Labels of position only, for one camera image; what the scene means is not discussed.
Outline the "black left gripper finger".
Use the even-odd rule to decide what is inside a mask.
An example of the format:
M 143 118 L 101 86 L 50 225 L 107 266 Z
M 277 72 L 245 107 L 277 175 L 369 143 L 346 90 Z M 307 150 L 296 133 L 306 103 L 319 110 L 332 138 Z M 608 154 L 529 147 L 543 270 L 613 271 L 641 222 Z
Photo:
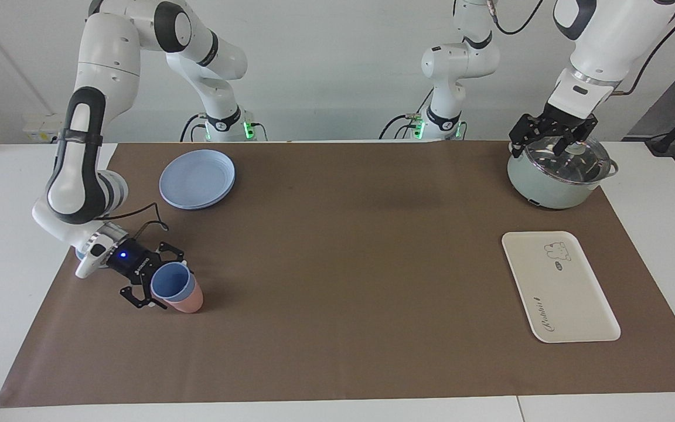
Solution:
M 597 125 L 596 117 L 588 117 L 584 122 L 574 127 L 559 124 L 557 129 L 557 141 L 553 146 L 555 156 L 567 152 L 571 155 L 581 155 L 586 150 L 586 141 Z
M 509 132 L 512 158 L 519 158 L 524 148 L 542 139 L 541 118 L 523 114 Z

